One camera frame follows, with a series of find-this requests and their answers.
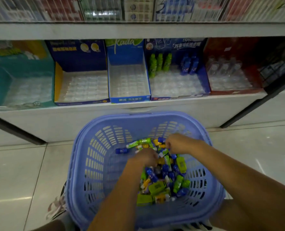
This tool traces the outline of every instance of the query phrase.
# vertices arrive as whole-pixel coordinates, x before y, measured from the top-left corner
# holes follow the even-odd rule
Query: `person's left forearm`
[[[134,229],[137,194],[144,164],[129,159],[113,191],[103,201],[89,231]]]

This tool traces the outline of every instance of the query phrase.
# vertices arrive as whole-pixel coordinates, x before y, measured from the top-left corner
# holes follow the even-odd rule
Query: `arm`
[[[266,230],[285,230],[285,186],[234,160],[204,141],[173,134],[172,153],[190,154],[232,195],[238,207]]]
[[[157,153],[151,148],[144,148],[128,160],[113,191],[102,203],[88,231],[134,230],[140,176],[144,167],[156,166],[157,160]]]

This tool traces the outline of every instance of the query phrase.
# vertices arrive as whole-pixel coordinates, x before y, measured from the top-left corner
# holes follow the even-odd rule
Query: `person's right hand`
[[[168,136],[165,141],[166,148],[170,149],[172,154],[190,154],[195,145],[203,141],[195,140],[185,135],[175,133]]]

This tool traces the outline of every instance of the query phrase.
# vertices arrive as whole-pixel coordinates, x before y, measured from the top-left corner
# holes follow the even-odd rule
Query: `tile floor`
[[[210,137],[214,147],[285,184],[285,126],[254,127],[213,130]],[[27,231],[47,222],[47,207],[67,178],[72,144],[0,147],[0,230]]]

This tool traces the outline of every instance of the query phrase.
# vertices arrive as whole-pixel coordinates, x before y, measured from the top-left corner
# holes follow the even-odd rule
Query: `blue plastic basket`
[[[179,132],[212,145],[205,128],[182,112],[158,112],[98,117],[77,135],[69,165],[66,203],[74,222],[86,230],[100,203],[114,188],[127,160],[135,153],[116,155],[115,149],[145,137],[157,138]],[[224,197],[223,186],[190,155],[186,179],[189,193],[174,202],[137,207],[136,227],[153,228],[208,219]]]

